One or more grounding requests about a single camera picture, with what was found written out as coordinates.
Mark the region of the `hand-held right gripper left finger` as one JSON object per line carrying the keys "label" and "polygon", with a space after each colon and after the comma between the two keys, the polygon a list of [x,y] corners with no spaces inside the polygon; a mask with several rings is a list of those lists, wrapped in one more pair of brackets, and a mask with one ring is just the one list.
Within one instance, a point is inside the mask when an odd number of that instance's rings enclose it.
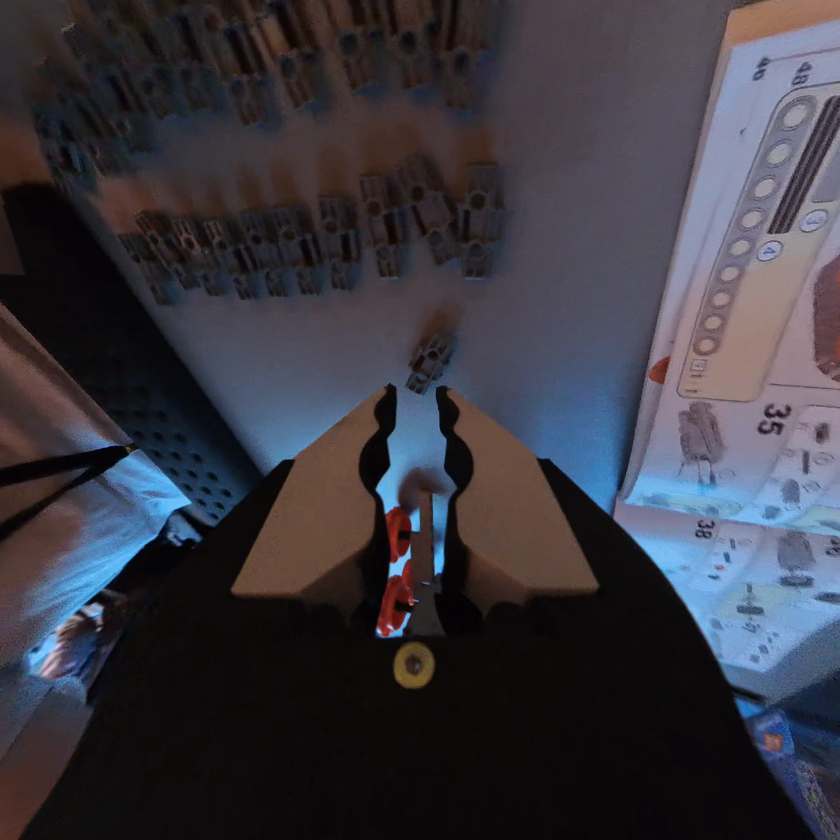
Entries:
{"label": "hand-held right gripper left finger", "polygon": [[385,385],[293,459],[231,586],[236,602],[328,608],[375,633],[391,556],[378,487],[396,409],[396,387]]}

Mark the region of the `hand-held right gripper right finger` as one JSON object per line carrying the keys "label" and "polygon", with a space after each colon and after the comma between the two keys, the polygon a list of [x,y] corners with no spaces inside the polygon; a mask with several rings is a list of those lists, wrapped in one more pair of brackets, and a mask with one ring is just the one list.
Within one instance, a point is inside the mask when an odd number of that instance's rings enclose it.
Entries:
{"label": "hand-held right gripper right finger", "polygon": [[540,459],[455,389],[436,390],[448,503],[435,595],[445,632],[586,621],[600,585]]}

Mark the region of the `grey plastic track link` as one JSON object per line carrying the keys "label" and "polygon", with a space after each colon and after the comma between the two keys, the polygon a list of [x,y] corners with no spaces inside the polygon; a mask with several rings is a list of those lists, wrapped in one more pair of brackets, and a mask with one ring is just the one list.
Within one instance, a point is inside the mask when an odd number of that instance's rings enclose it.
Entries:
{"label": "grey plastic track link", "polygon": [[418,395],[425,394],[446,372],[455,355],[456,344],[453,332],[439,331],[419,346],[409,364],[406,389]]}

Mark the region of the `grey desk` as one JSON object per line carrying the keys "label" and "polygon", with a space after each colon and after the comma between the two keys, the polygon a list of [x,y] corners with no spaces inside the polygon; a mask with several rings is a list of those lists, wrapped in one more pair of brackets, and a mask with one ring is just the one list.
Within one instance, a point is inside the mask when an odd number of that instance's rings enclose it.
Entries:
{"label": "grey desk", "polygon": [[[64,197],[33,186],[7,199],[27,267],[65,270],[81,336],[61,353],[84,385],[81,351],[119,348],[133,371],[152,340],[267,473],[381,386],[397,391],[385,509],[452,490],[434,389],[404,387],[428,333],[456,333],[443,382],[595,502],[614,509],[629,465],[646,364],[697,149],[727,2],[510,2],[484,115],[449,117],[397,96],[332,94],[326,112],[277,130],[201,118],[163,131],[136,175]],[[412,244],[399,280],[363,257],[355,290],[240,301],[183,292],[157,306],[116,234],[141,209],[218,213],[314,206],[358,195],[359,175],[426,153],[464,195],[469,163],[501,168],[503,239],[488,280],[436,267]]]}

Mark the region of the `orange wheel toy assembly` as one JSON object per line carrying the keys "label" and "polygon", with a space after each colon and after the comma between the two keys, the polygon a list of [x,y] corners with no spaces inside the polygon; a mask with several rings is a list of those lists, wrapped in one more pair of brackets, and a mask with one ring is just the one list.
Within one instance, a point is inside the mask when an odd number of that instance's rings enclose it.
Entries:
{"label": "orange wheel toy assembly", "polygon": [[390,559],[377,607],[381,639],[434,643],[445,637],[444,531],[436,509],[448,499],[443,475],[412,469],[400,483],[396,505],[385,514]]}

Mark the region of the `black perforated mat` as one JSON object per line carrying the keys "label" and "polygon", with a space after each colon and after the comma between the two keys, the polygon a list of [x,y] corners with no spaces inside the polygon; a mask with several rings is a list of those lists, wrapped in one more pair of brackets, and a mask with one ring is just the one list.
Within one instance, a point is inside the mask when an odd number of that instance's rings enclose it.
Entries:
{"label": "black perforated mat", "polygon": [[2,190],[23,268],[2,303],[218,526],[263,476],[146,311],[123,268],[54,187]]}

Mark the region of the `open instruction booklet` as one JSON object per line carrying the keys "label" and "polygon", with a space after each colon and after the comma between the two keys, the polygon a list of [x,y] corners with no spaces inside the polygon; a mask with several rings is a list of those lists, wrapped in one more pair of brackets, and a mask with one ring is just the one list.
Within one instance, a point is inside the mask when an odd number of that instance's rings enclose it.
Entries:
{"label": "open instruction booklet", "polygon": [[615,509],[772,697],[838,670],[838,15],[728,18]]}

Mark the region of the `orange and grey object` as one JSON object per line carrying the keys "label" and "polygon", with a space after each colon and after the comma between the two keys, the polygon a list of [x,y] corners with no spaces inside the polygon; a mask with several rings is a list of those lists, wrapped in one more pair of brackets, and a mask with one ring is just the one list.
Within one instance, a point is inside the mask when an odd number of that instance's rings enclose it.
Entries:
{"label": "orange and grey object", "polygon": [[26,659],[27,672],[39,679],[74,679],[87,696],[125,628],[126,596],[100,591],[58,625]]}

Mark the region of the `rows of grey track links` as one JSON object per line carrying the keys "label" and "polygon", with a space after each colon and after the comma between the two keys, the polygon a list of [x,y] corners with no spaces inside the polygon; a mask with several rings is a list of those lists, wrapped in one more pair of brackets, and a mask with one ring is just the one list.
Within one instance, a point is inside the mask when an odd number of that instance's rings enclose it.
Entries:
{"label": "rows of grey track links", "polygon": [[[43,58],[29,109],[50,179],[94,192],[133,174],[178,119],[227,112],[247,130],[278,124],[280,106],[314,114],[328,103],[325,55],[353,98],[385,85],[438,99],[461,117],[484,98],[501,2],[83,2],[87,17],[60,29],[71,64]],[[243,301],[352,291],[364,249],[382,280],[402,277],[413,238],[437,266],[485,279],[501,240],[497,164],[469,164],[457,203],[437,164],[412,154],[359,176],[359,195],[320,195],[215,216],[142,209],[117,234],[155,303],[180,292]]]}

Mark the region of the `blue toy box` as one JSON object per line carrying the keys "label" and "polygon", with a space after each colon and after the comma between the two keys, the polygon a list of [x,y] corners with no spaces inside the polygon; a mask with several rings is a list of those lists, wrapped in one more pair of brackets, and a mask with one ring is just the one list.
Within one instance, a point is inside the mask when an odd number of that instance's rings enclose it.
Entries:
{"label": "blue toy box", "polygon": [[812,834],[838,839],[838,724],[762,707],[745,696],[734,700],[756,750]]}

